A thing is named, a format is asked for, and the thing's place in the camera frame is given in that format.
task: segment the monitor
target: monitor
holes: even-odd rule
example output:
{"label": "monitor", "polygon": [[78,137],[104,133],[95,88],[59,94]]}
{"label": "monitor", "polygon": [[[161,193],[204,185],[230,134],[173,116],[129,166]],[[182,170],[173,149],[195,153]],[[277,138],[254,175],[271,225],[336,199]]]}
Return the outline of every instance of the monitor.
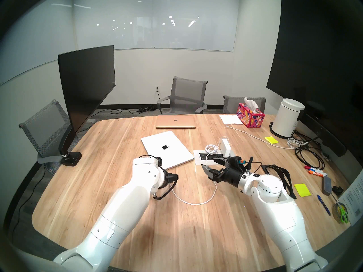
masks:
{"label": "monitor", "polygon": [[282,0],[267,88],[305,105],[302,122],[363,164],[363,34],[331,0]]}
{"label": "monitor", "polygon": [[76,133],[115,87],[114,46],[59,54],[58,65],[71,122],[59,150],[67,156]]}

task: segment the tissue box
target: tissue box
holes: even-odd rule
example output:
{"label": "tissue box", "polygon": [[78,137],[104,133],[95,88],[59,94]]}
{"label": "tissue box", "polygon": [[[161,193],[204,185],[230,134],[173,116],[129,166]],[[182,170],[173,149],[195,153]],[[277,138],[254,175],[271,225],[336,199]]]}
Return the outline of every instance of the tissue box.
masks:
{"label": "tissue box", "polygon": [[240,103],[237,110],[237,116],[248,128],[260,128],[262,126],[262,121],[264,120],[265,114],[260,110],[256,109],[256,112],[248,108],[247,104]]}

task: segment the gray mesh chair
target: gray mesh chair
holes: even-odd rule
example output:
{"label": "gray mesh chair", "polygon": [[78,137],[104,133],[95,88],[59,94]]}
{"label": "gray mesh chair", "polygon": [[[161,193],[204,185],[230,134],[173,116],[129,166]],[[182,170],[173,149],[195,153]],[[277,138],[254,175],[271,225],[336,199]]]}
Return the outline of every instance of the gray mesh chair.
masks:
{"label": "gray mesh chair", "polygon": [[[223,98],[224,98],[223,113],[224,114],[235,114],[235,113],[237,113],[238,105],[240,103],[245,102],[245,97],[234,97],[234,96],[223,95]],[[265,97],[247,97],[247,99],[248,100],[254,100],[258,105],[258,109],[262,113],[265,113],[265,105],[266,105],[266,98]]]}
{"label": "gray mesh chair", "polygon": [[[38,163],[55,174],[60,167],[62,156],[58,151],[59,143],[70,125],[67,113],[55,99],[37,114],[19,124],[38,152]],[[70,152],[80,138],[76,136],[68,149]]]}
{"label": "gray mesh chair", "polygon": [[171,94],[157,101],[156,106],[161,112],[161,103],[170,99],[170,110],[164,115],[202,114],[207,105],[204,104],[205,88],[208,81],[195,81],[174,77]]}

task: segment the whiteboard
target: whiteboard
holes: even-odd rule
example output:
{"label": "whiteboard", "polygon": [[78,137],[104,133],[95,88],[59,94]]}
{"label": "whiteboard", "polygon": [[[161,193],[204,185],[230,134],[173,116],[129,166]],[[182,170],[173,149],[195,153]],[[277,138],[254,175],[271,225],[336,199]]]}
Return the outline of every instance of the whiteboard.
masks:
{"label": "whiteboard", "polygon": [[0,42],[0,85],[75,50],[71,2],[46,0],[13,24]]}
{"label": "whiteboard", "polygon": [[74,2],[87,7],[75,8],[75,31],[80,49],[114,45],[115,49],[233,51],[239,0]]}
{"label": "whiteboard", "polygon": [[90,47],[232,52],[238,7],[239,0],[46,0],[0,42],[0,85]]}

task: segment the conference table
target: conference table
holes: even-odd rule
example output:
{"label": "conference table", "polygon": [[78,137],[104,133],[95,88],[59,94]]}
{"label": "conference table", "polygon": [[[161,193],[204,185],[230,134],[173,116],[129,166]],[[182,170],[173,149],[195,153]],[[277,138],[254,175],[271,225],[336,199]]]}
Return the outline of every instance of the conference table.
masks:
{"label": "conference table", "polygon": [[[276,164],[286,168],[292,184],[305,183],[311,196],[297,196],[307,236],[314,250],[325,246],[349,224],[338,223],[318,201],[319,194],[329,209],[333,197],[322,195],[321,177],[304,169],[294,150],[275,148],[245,133],[226,127],[219,114],[193,115],[196,129],[173,129],[193,153],[227,136],[231,148],[243,160]],[[271,136],[266,115],[261,128],[231,125],[255,137]],[[57,244],[71,249],[87,236],[116,189],[128,183],[132,160],[146,154],[141,138],[168,129],[156,129],[156,116],[102,120],[95,123],[73,151],[82,158],[74,167],[61,166],[42,194],[32,216],[34,228]],[[288,147],[278,139],[278,146]],[[312,154],[304,158],[316,164]],[[253,164],[252,171],[259,164]],[[187,162],[168,172],[179,175],[175,193],[189,203],[207,201],[215,185],[201,166]],[[347,189],[344,175],[332,162],[324,172],[332,185]],[[262,168],[257,171],[264,174]],[[130,271],[263,271],[284,265],[281,253],[265,232],[252,198],[228,183],[218,183],[214,198],[199,206],[179,201],[172,192],[150,203],[140,222],[122,243],[111,266]],[[158,196],[167,188],[160,189]]]}

